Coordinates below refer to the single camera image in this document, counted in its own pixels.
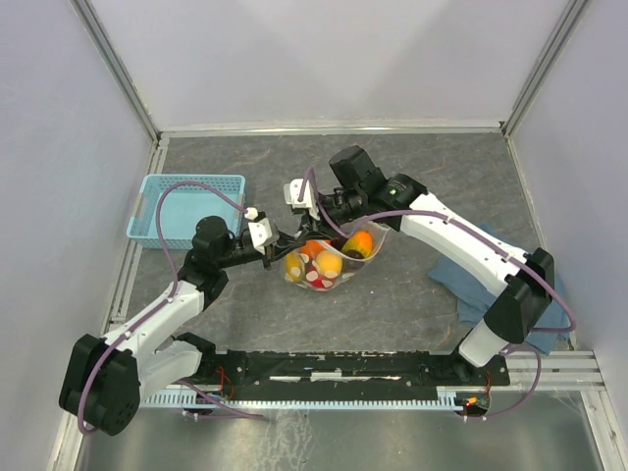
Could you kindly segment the yellow orange round fruit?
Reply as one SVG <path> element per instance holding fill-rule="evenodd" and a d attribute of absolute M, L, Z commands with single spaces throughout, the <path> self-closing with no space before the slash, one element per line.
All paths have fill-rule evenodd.
<path fill-rule="evenodd" d="M 299 283 L 305 275 L 305 265 L 296 251 L 290 252 L 285 258 L 286 279 L 292 283 Z"/>

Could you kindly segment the green yellow mango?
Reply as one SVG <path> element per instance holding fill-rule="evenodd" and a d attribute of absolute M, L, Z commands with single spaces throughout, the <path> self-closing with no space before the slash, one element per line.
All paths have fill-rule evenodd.
<path fill-rule="evenodd" d="M 357 231 L 342 246 L 341 252 L 347 255 L 359 254 L 361 258 L 368 258 L 373 251 L 373 237 L 367 231 Z"/>

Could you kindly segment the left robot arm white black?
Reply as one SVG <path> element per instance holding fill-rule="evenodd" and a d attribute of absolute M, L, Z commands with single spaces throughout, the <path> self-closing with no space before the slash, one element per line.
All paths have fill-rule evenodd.
<path fill-rule="evenodd" d="M 213 345 L 196 337 L 161 344 L 202 313 L 222 293 L 227 268 L 283 258 L 305 242 L 305 232 L 288 235 L 260 216 L 234 236 L 218 216 L 200 220 L 192 248 L 168 287 L 121 327 L 102 337 L 86 334 L 75 343 L 59 404 L 75 415 L 79 430 L 109 436 L 122 432 L 140 403 L 187 377 L 205 383 L 217 371 Z"/>

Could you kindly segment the red apple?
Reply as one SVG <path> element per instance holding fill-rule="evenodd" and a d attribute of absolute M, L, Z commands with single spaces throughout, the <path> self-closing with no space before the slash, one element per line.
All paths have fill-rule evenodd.
<path fill-rule="evenodd" d="M 307 273 L 306 280 L 310 286 L 316 289 L 328 290 L 334 286 L 338 277 L 338 272 L 327 272 L 321 274 L 316 270 L 312 270 Z"/>

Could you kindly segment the small yellow fruit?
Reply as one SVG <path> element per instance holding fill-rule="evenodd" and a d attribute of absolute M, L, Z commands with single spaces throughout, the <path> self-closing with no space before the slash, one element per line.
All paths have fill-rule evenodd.
<path fill-rule="evenodd" d="M 342 272 L 343 260 L 340 255 L 332 250 L 323 250 L 314 260 L 314 264 L 319 273 Z"/>

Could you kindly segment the clear zip top bag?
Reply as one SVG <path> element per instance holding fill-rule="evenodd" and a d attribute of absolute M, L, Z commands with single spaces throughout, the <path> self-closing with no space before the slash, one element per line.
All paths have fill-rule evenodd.
<path fill-rule="evenodd" d="M 368 266 L 379 254 L 389 229 L 367 222 L 355 230 L 342 229 L 349 238 L 315 238 L 291 251 L 282 262 L 282 277 L 292 285 L 320 292 L 330 291 Z"/>

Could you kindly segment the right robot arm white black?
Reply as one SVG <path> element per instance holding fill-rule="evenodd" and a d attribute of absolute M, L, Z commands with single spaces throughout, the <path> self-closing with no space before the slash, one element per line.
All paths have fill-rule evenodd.
<path fill-rule="evenodd" d="M 318 191 L 312 170 L 285 184 L 293 211 L 305 212 L 332 236 L 347 224 L 384 224 L 437 249 L 494 296 L 449 361 L 458 382 L 474 383 L 494 356 L 523 343 L 555 301 L 554 261 L 545 250 L 527 252 L 487 234 L 409 176 L 386 177 L 359 146 L 338 152 L 329 165 L 339 183 L 332 194 Z"/>

